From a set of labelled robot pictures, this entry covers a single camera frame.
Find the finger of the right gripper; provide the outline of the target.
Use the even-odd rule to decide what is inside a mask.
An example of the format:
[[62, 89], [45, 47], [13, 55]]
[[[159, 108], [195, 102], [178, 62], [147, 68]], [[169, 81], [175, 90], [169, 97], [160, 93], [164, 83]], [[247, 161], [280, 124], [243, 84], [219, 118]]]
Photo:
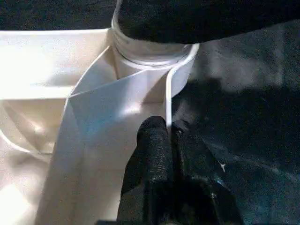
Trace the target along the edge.
[[127, 37], [195, 44], [299, 19], [298, 0], [122, 0], [116, 20]]

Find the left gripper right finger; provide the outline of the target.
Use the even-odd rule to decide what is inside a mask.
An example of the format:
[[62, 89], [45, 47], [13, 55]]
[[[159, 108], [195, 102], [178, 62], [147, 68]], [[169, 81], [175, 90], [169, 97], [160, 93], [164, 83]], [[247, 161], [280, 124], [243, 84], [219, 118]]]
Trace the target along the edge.
[[242, 225], [225, 172], [197, 129], [187, 121], [172, 124], [175, 216], [183, 225]]

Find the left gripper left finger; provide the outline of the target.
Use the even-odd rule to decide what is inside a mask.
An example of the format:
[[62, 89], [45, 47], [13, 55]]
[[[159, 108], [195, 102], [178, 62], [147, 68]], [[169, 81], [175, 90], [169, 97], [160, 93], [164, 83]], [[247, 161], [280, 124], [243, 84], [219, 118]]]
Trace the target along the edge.
[[173, 153], [165, 120], [151, 116], [140, 125], [125, 169], [118, 221], [160, 225], [173, 216]]

